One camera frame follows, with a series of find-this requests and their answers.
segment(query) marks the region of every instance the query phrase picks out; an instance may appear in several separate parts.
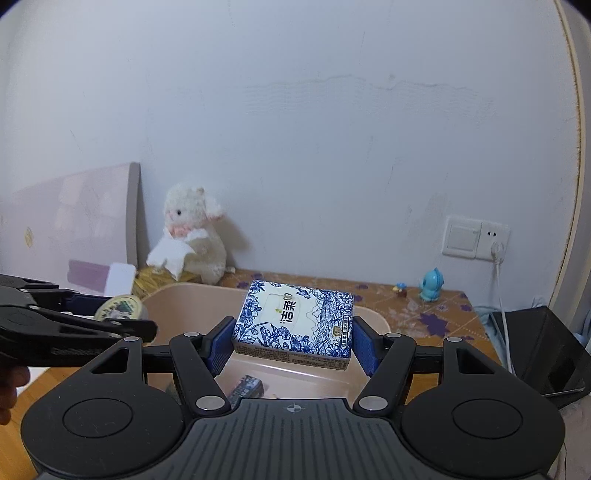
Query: human hand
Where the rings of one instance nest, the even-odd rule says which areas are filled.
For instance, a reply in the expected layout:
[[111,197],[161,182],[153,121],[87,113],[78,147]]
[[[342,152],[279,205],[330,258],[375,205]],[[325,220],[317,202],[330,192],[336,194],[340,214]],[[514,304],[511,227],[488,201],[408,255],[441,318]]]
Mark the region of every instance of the human hand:
[[27,367],[0,369],[0,424],[10,422],[10,409],[17,403],[17,387],[29,383],[31,374]]

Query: blue figurine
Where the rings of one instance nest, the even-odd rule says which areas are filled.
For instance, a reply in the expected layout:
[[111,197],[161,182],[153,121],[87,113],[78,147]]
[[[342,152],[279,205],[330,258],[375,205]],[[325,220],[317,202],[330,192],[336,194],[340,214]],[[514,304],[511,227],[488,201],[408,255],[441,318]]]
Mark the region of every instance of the blue figurine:
[[443,275],[438,269],[427,272],[421,283],[421,298],[424,301],[435,301],[439,298],[439,292],[443,286]]

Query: tape roll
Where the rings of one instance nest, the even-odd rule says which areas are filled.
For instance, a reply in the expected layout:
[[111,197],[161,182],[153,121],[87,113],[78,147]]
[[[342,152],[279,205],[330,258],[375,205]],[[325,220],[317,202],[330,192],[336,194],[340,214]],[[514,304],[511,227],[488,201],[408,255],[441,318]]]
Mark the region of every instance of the tape roll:
[[95,320],[147,319],[148,309],[135,295],[118,295],[107,300],[95,313]]

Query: pink board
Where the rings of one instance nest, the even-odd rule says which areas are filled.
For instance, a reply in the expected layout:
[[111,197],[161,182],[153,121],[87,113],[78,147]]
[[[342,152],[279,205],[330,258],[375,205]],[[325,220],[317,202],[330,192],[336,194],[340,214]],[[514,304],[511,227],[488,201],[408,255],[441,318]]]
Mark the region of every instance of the pink board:
[[0,207],[2,273],[101,294],[109,265],[137,265],[138,183],[128,163],[16,192]]

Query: crosshair marking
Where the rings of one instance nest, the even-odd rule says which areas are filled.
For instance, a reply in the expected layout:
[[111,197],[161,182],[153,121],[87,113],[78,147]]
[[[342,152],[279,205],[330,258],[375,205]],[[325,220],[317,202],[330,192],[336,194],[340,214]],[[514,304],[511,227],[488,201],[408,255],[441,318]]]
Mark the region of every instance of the crosshair marking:
[[297,403],[292,403],[291,405],[286,406],[285,409],[288,412],[293,413],[293,414],[299,413],[303,410],[303,408],[300,405],[298,405]]

